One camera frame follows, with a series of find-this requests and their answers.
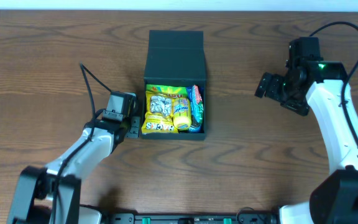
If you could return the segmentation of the yellow Hacks candy bag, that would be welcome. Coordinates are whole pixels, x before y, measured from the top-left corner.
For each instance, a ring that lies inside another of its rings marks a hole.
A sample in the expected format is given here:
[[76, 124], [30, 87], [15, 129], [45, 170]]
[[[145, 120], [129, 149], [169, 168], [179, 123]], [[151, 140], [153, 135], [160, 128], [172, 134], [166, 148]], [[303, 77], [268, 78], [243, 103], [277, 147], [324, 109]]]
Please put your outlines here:
[[146, 112], [142, 134], [178, 134], [178, 129], [173, 124], [173, 98], [152, 91], [146, 91], [145, 96]]

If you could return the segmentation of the green Haribo gummy bag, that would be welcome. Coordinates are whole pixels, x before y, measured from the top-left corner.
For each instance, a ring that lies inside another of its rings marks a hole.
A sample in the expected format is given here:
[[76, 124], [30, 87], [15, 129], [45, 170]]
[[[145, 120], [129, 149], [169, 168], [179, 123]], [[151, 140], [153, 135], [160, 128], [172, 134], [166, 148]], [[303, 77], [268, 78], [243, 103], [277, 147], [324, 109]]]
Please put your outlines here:
[[185, 87], [167, 86], [167, 85], [153, 85], [146, 84], [146, 90], [154, 93], [161, 93], [171, 98], [187, 97], [188, 93]]

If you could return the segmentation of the yellow Mentos bottle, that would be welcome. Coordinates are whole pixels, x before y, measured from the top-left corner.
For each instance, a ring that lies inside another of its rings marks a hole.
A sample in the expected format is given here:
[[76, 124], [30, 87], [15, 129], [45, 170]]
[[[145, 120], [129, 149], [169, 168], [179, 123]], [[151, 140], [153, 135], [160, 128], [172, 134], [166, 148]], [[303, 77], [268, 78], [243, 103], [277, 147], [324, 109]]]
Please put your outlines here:
[[173, 125], [184, 131], [191, 126], [191, 106], [188, 98], [177, 98], [173, 102]]

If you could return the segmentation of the blue Oreo cookie pack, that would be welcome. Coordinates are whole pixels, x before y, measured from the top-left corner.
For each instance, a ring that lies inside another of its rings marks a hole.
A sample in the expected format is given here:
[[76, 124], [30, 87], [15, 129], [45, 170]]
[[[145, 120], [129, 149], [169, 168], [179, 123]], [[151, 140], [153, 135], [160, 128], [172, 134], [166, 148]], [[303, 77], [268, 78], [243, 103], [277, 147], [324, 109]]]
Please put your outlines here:
[[199, 124], [199, 123], [194, 123], [194, 124], [192, 124], [192, 125], [189, 127], [188, 131], [189, 131], [190, 133], [200, 133], [200, 132], [201, 132], [201, 127], [202, 127], [201, 124]]

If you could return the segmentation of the dark green box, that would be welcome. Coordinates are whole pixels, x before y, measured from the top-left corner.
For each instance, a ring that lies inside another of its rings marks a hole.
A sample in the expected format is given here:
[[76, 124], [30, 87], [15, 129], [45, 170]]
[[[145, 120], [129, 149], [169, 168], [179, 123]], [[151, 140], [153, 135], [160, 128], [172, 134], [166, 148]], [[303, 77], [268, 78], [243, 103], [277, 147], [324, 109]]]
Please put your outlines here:
[[207, 68], [202, 31], [151, 30], [144, 84], [197, 85], [206, 103]]

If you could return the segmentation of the red green KitKat bar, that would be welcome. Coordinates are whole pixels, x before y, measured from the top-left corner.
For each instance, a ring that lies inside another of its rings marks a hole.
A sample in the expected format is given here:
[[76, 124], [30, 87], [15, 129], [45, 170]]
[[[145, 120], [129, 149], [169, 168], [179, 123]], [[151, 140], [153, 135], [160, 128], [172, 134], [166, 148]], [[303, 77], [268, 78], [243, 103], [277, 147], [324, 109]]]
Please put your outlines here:
[[200, 89], [197, 85], [193, 85], [187, 87], [186, 90], [188, 94], [188, 99], [191, 103], [192, 125], [199, 126], [203, 122], [204, 114], [203, 100], [200, 93]]

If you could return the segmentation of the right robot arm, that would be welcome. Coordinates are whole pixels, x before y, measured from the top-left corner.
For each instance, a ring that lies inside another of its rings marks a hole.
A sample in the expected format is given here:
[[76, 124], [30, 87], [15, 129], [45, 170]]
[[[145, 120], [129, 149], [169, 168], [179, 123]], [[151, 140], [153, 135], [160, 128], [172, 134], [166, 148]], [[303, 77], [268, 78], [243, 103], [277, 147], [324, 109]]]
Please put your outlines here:
[[264, 73], [255, 91], [297, 114], [312, 111], [326, 146], [329, 177], [307, 202], [279, 209], [280, 223], [358, 223], [358, 116], [341, 62], [325, 61], [316, 37], [290, 42], [285, 76]]

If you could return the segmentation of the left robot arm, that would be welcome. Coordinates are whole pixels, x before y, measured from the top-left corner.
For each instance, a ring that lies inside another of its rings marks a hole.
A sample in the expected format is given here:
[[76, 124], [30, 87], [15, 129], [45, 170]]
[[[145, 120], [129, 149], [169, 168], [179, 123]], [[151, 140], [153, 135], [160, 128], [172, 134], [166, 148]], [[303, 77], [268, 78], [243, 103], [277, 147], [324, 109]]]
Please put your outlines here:
[[113, 91], [105, 109], [85, 124], [80, 138], [44, 167], [20, 174], [8, 223], [109, 223], [109, 214], [80, 202], [82, 182], [124, 138], [138, 138], [134, 93]]

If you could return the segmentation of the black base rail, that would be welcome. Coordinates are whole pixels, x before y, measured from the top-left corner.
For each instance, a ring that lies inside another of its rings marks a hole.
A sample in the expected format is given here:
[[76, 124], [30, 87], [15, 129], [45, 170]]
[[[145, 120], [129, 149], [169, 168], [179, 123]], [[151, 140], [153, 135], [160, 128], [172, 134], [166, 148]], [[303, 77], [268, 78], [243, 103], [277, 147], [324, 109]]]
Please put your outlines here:
[[280, 224], [278, 214], [250, 207], [237, 213], [109, 213], [90, 205], [80, 206], [79, 223], [105, 224]]

